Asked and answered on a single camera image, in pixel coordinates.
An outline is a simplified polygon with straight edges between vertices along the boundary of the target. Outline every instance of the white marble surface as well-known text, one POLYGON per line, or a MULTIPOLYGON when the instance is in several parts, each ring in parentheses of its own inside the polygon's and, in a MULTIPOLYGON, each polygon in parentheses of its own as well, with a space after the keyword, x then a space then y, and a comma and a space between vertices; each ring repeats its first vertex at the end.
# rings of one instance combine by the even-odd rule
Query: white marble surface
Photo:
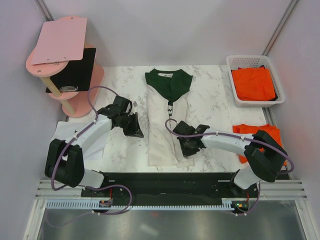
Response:
MULTIPOLYGON (((193 75, 187 96, 186 122, 189 125, 197 127, 205 124, 232 132, 232 125, 266 124, 261 108, 235 106, 226 65, 105 67, 103 85, 138 103, 139 123, 144 138, 125 137, 122 129, 114 128, 108 133, 103 158, 85 161, 85 167, 103 172, 234 172, 244 168, 246 164, 241 164, 236 154, 220 149, 202 149, 191 156, 195 161, 193 167, 148 166, 149 121, 145 73, 153 68, 167 71, 183 69, 193 75)), ((112 92, 100 89, 95 107, 105 107, 113 99, 112 92)), ((69 121, 89 122, 93 118, 94 113, 91 112, 81 118, 70 118, 69 121)))

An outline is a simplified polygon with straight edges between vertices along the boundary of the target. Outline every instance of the white cloth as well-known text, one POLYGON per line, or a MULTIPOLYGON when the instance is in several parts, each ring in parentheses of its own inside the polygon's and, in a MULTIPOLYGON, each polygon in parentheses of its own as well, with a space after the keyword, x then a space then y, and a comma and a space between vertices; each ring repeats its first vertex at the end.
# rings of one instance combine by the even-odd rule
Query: white cloth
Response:
MULTIPOLYGON (((87 123, 59 121, 55 132, 51 138, 65 140, 72 137, 75 132, 82 130, 87 123)), ((100 161, 104 154, 107 143, 107 133, 102 135, 95 143, 83 154, 84 167, 86 169, 100 171, 100 161)))
MULTIPOLYGON (((194 166, 193 160, 183 157, 179 140, 165 127, 165 121, 169 118, 168 100, 162 97, 152 86, 147 86, 147 114, 149 118, 149 144, 148 165, 149 166, 194 166)), ((188 93, 182 95, 173 103, 172 118, 185 121, 187 117, 188 93)), ((172 121, 170 129, 176 124, 172 121)))

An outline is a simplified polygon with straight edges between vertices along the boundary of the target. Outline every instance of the laundry basket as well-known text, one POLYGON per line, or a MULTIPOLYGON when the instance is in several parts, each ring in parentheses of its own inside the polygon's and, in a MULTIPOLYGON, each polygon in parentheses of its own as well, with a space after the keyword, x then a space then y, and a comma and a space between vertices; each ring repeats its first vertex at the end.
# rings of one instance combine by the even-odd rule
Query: laundry basket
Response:
POLYGON ((274 104, 282 104, 285 101, 285 94, 280 83, 280 79, 274 66, 272 65, 270 58, 261 55, 230 55, 226 58, 226 64, 228 66, 229 77, 234 95, 235 105, 237 107, 261 107, 268 108, 274 104), (273 87, 276 95, 278 96, 275 101, 243 101, 237 96, 234 79, 232 77, 231 70, 237 70, 238 68, 259 68, 262 65, 266 69, 269 69, 273 87))

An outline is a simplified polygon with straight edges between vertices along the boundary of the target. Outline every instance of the green shirt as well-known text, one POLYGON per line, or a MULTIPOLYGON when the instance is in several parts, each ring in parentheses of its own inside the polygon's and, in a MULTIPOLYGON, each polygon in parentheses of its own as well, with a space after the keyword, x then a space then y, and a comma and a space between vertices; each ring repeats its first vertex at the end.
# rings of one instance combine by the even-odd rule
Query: green shirt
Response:
POLYGON ((145 73, 145 80, 148 85, 153 87, 162 97, 168 100, 169 105, 177 101, 183 94, 189 92, 191 75, 182 69, 176 71, 161 71, 153 69, 145 73), (171 77, 160 76, 159 74, 173 74, 171 77))

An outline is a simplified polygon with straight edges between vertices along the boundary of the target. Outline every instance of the orange clothing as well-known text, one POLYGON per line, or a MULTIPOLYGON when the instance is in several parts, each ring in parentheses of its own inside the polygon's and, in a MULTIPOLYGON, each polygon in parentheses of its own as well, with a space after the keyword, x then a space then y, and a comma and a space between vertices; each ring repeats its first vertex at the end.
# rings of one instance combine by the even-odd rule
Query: orange clothing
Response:
POLYGON ((243 101, 270 101, 276 97, 269 69, 240 68, 232 71, 235 91, 243 101))
MULTIPOLYGON (((249 126, 241 124, 232 126, 232 130, 237 134, 255 134, 258 130, 266 131, 282 147, 280 130, 276 126, 271 126, 270 124, 266 124, 263 126, 249 126)), ((244 156, 239 156, 239 160, 242 164, 247 162, 247 159, 244 156)))

